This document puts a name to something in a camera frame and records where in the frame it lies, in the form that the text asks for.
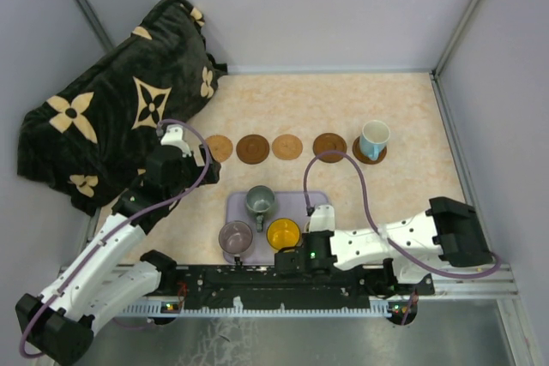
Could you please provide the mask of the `woven rattan coaster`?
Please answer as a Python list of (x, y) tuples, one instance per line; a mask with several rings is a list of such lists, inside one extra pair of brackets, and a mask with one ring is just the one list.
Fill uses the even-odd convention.
[(233, 152), (232, 141), (224, 135), (211, 135), (206, 139), (208, 148), (219, 163), (227, 161)]
[(294, 160), (303, 152), (303, 143), (296, 135), (279, 135), (273, 140), (272, 151), (277, 159)]

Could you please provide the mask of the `dark wooden coaster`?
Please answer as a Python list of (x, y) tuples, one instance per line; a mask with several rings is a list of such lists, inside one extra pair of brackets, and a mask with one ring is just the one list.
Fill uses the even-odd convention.
[[(330, 151), (346, 153), (347, 143), (340, 135), (335, 133), (323, 133), (314, 140), (312, 150), (315, 155)], [(340, 154), (335, 153), (325, 154), (320, 158), (322, 162), (329, 164), (337, 163), (342, 159), (343, 157)]]
[(360, 137), (356, 137), (354, 142), (353, 142), (353, 155), (354, 157), (361, 163), (363, 164), (366, 164), (366, 165), (377, 165), (377, 164), (380, 164), (386, 157), (387, 155), (387, 152), (388, 152), (388, 148), (384, 148), (381, 153), (378, 155), (378, 158), (377, 160), (372, 160), (370, 158), (368, 158), (367, 156), (365, 156), (361, 150), (360, 150), (360, 146), (359, 146), (359, 141), (360, 141)]
[(262, 135), (246, 135), (238, 141), (236, 153), (245, 164), (258, 165), (268, 157), (270, 146)]

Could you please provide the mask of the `white mug blue handle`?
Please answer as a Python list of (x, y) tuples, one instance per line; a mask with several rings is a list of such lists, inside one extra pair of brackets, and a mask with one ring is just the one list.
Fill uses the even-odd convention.
[(367, 122), (359, 137), (359, 150), (370, 161), (378, 161), (390, 138), (389, 126), (380, 120)]

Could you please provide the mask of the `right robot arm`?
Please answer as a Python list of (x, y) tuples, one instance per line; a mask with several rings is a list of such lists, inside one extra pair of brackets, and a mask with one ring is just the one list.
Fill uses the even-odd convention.
[(501, 260), (489, 250), (474, 207), (447, 197), (429, 203), (412, 217), (355, 230), (337, 229), (333, 206), (312, 207), (300, 245), (278, 251), (274, 269), (280, 275), (305, 277), (388, 262), (383, 283), (395, 294), (428, 274), (474, 280), (496, 273)]

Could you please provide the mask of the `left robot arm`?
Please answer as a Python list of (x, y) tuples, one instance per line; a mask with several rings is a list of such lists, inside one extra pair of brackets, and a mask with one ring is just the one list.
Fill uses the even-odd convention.
[(143, 174), (119, 196), (100, 231), (67, 269), (39, 295), (23, 295), (15, 306), (21, 329), (19, 352), (72, 365), (94, 336), (136, 299), (177, 288), (177, 263), (163, 253), (145, 253), (127, 273), (103, 282), (121, 259), (172, 211), (178, 201), (220, 179), (220, 164), (207, 145), (197, 165), (183, 142), (162, 143), (147, 157)]

